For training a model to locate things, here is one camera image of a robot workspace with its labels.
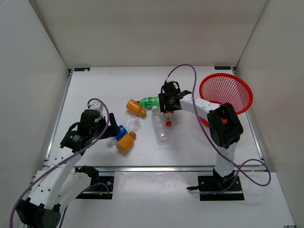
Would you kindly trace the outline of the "large clear plastic bottle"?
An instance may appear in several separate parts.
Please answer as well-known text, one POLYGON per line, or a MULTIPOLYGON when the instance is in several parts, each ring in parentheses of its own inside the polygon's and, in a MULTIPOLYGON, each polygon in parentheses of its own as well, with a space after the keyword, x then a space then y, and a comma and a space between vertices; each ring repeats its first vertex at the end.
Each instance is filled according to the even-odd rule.
POLYGON ((157 143, 160 145, 166 144, 169 141, 169 135, 165 128, 163 116, 156 105, 152 107, 152 125, 157 143))

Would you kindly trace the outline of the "small red cap bottle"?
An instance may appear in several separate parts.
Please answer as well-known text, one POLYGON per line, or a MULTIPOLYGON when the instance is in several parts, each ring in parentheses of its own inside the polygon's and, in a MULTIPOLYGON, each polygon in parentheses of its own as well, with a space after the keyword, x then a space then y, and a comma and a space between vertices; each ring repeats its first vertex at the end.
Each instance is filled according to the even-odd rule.
POLYGON ((165 121, 165 125, 167 127, 170 127, 172 125, 172 119, 174 117, 174 111, 167 111, 165 110, 163 112, 163 118, 164 118, 164 121, 165 121))

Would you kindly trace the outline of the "red mesh plastic bin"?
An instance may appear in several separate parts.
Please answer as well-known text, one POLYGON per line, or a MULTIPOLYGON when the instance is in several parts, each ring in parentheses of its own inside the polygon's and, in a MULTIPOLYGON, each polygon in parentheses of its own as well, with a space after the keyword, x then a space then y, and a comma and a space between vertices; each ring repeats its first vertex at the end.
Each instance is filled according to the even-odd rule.
POLYGON ((199 95, 212 103, 230 103, 236 114, 246 112, 254 100, 249 85, 239 77, 227 73, 215 73, 204 78, 199 86, 199 95))

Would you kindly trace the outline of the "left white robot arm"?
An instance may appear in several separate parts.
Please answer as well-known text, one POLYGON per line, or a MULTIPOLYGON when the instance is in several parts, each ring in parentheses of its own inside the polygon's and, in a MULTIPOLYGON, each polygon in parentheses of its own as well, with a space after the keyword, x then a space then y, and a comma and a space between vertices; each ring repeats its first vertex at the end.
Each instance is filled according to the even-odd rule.
POLYGON ((79 122, 72 124, 60 143, 54 164, 20 196, 12 213, 32 228, 55 228, 68 205, 83 190, 101 185, 99 172, 92 166, 75 167, 95 142, 117 136, 119 127, 113 113, 86 109, 79 122))

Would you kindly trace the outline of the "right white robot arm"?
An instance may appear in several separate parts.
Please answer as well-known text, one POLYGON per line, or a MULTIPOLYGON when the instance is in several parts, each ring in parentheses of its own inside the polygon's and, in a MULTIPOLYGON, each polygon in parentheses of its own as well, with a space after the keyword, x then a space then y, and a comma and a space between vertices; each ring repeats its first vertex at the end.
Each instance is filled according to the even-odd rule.
POLYGON ((208 121, 207 139, 216 149, 217 159, 213 177, 205 187, 213 187, 215 193, 225 191, 235 178, 235 149, 243 133, 243 127, 233 106, 229 103, 212 103, 194 96, 188 90, 181 91, 176 81, 163 84, 159 101, 162 112, 183 110, 208 121))

